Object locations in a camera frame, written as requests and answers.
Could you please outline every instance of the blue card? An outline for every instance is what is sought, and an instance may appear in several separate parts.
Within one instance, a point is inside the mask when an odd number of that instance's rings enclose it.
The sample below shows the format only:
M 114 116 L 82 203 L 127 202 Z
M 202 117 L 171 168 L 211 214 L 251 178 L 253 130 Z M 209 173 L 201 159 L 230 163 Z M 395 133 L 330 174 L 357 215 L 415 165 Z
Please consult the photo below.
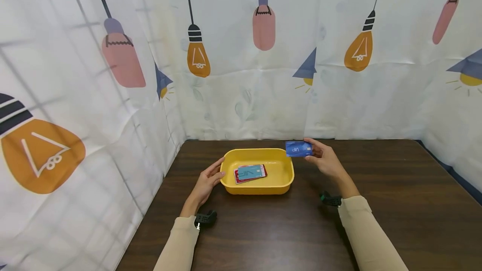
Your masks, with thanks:
M 305 157 L 313 155 L 311 143 L 304 141 L 286 141 L 286 156 Z
M 256 166 L 240 166 L 238 167 L 238 178 L 239 180 L 247 180 L 253 178 L 263 177 L 263 172 L 261 171 L 260 164 Z

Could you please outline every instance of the printed fabric backdrop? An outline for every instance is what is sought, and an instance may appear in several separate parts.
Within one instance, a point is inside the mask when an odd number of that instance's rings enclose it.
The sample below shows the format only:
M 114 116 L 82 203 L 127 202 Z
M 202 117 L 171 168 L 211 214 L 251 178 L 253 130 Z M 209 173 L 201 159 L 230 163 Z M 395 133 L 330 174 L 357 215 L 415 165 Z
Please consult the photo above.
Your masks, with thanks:
M 186 139 L 411 138 L 482 190 L 480 0 L 0 11 L 0 270 L 114 270 Z

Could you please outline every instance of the stack of cards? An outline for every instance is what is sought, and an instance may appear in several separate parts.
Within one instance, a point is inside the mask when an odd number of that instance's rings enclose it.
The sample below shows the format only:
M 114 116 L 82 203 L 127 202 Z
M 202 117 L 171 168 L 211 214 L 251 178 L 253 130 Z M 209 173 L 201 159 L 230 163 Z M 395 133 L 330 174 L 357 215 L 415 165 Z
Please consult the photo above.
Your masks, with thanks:
M 264 164 L 238 166 L 238 168 L 234 170 L 234 178 L 236 180 L 236 184 L 264 178 L 267 175 L 268 174 L 266 172 L 266 167 L 264 167 Z

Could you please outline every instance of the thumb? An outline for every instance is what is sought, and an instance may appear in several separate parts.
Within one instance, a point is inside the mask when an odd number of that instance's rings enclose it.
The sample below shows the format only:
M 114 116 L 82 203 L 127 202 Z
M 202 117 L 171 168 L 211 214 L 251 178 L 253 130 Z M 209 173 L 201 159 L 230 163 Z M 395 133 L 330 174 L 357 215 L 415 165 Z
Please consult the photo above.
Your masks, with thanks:
M 224 172 L 219 172 L 214 175 L 212 175 L 209 178 L 209 183 L 211 183 L 213 186 L 215 186 L 217 183 L 219 183 L 219 180 L 221 180 L 222 177 L 224 177 L 225 173 Z
M 308 161 L 310 163 L 313 163 L 313 164 L 316 164 L 316 165 L 318 165 L 318 163 L 321 160 L 321 158 L 317 158 L 317 157 L 314 157 L 314 156 L 306 156 L 305 159 L 306 159 L 306 161 Z

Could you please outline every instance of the yellow plastic tray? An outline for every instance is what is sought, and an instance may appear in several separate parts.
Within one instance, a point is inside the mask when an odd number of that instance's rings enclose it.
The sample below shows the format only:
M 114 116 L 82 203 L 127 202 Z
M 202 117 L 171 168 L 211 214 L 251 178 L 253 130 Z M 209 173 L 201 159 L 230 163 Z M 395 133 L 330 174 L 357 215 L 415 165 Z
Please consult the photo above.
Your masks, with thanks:
M 282 148 L 237 148 L 227 152 L 224 157 L 221 172 L 226 175 L 221 183 L 230 194 L 281 195 L 290 189 L 295 179 L 291 157 L 286 157 L 286 151 Z M 264 164 L 268 175 L 236 184 L 234 170 L 249 164 Z

